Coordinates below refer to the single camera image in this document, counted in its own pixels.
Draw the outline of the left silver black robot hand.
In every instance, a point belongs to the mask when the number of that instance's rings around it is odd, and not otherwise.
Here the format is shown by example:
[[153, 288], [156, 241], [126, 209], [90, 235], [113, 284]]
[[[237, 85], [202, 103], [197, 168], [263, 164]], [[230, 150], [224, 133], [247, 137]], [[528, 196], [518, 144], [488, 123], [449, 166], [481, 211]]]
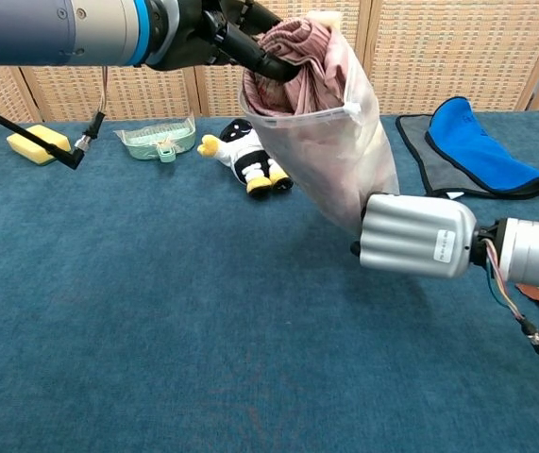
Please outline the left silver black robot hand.
[[179, 1], [176, 34], [161, 65], [241, 66], [255, 75], [287, 82], [298, 67], [262, 48], [259, 36], [281, 22], [257, 1]]

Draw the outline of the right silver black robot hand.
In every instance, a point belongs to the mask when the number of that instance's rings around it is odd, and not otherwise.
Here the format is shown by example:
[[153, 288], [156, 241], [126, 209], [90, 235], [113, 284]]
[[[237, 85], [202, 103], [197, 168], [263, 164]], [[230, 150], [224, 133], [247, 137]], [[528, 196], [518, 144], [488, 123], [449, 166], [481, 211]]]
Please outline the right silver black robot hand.
[[351, 252], [370, 269], [459, 277], [470, 265], [476, 226], [472, 211], [453, 200], [375, 193]]

